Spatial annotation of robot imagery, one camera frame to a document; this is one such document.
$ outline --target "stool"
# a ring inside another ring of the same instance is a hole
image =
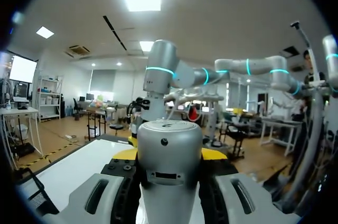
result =
[[[109,125],[109,128],[115,130],[115,136],[116,136],[117,131],[123,129],[123,125],[111,124]]]

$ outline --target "white tabletop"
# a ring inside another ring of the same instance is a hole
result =
[[[61,211],[68,205],[71,192],[93,174],[101,173],[113,155],[130,148],[133,147],[128,144],[95,140],[54,163],[36,177],[44,184],[46,193]],[[27,198],[37,191],[32,179],[23,183],[21,189]]]
[[[0,109],[0,115],[20,115],[20,114],[32,114],[32,113],[38,113],[39,111],[37,109],[34,109],[32,107],[28,107],[28,109]]]
[[[297,122],[297,121],[292,121],[292,120],[283,120],[282,122],[279,122],[277,120],[264,120],[264,119],[262,119],[262,123],[265,123],[267,125],[280,126],[280,127],[297,127],[302,124],[302,122]]]

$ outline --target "computer monitor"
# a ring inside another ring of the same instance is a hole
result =
[[[92,100],[94,100],[94,99],[95,99],[95,97],[94,97],[93,94],[86,94],[86,100],[92,101]]]
[[[168,105],[168,107],[174,107],[174,102],[173,101],[169,101],[169,102],[167,102],[167,105]]]
[[[14,56],[10,80],[32,83],[36,65],[37,63],[32,60]]]
[[[14,87],[14,96],[27,98],[27,84],[18,83]]]
[[[202,107],[202,112],[209,112],[209,107]]]

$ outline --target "table leg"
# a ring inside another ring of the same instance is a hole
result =
[[[88,140],[90,141],[90,113],[87,113],[88,114],[88,124],[87,124],[87,127],[88,127]]]
[[[285,153],[284,153],[284,156],[286,157],[288,154],[289,154],[289,152],[291,152],[291,151],[293,151],[294,149],[294,145],[293,145],[293,147],[292,147],[292,150],[290,151],[290,147],[291,147],[291,141],[292,141],[292,136],[293,136],[293,134],[294,134],[294,127],[292,127],[291,128],[291,132],[290,132],[290,135],[289,135],[289,140],[288,140],[288,142],[287,142],[287,145],[286,145],[286,149],[285,149]]]
[[[18,121],[18,123],[19,123],[19,133],[20,133],[20,139],[21,139],[21,143],[22,143],[22,145],[24,144],[24,142],[23,142],[23,138],[22,138],[22,132],[21,132],[21,122],[20,122],[20,117],[18,116],[17,117],[17,121]]]
[[[107,112],[105,111],[105,113],[106,113],[106,115],[105,115],[105,117],[104,117],[104,125],[105,125],[105,133],[106,133],[106,126],[107,126]]]
[[[43,152],[42,152],[42,147],[41,147],[41,142],[40,142],[40,134],[39,134],[39,129],[37,127],[37,116],[36,116],[36,113],[35,113],[35,128],[36,128],[36,136],[37,136],[37,142],[39,144],[39,148],[40,148],[40,151],[36,150],[43,156]]]
[[[269,135],[269,141],[271,141],[271,138],[273,137],[273,132],[274,132],[274,126],[271,125],[270,135]]]
[[[94,113],[94,138],[96,138],[96,113]]]
[[[8,137],[7,137],[4,115],[2,115],[2,124],[3,124],[3,132],[5,133],[5,137],[2,137],[2,139],[3,139],[3,144],[4,144],[4,147],[5,147],[5,152],[6,152],[6,155],[7,155],[7,158],[8,158],[8,162],[10,163],[10,165],[13,169],[17,170],[17,166],[16,166],[16,163],[15,163],[15,160],[14,160],[14,157],[13,157],[13,153],[11,151],[10,142],[8,141]]]
[[[264,135],[265,135],[265,129],[266,129],[266,123],[263,122],[262,134],[260,135],[259,145],[263,144],[263,138],[264,138]]]
[[[100,118],[99,118],[99,135],[101,135],[101,119],[102,119],[102,116],[100,115]]]

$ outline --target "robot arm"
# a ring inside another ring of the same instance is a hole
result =
[[[143,84],[143,90],[147,92],[147,104],[142,119],[151,121],[166,116],[163,98],[170,93],[171,86],[191,88],[217,83],[226,78],[229,78],[229,74],[222,70],[215,72],[188,66],[176,56],[176,47],[172,42],[157,40],[148,57]]]
[[[309,95],[305,85],[289,74],[287,61],[282,56],[246,60],[217,59],[215,69],[247,75],[270,73],[271,88],[291,93],[295,98]]]

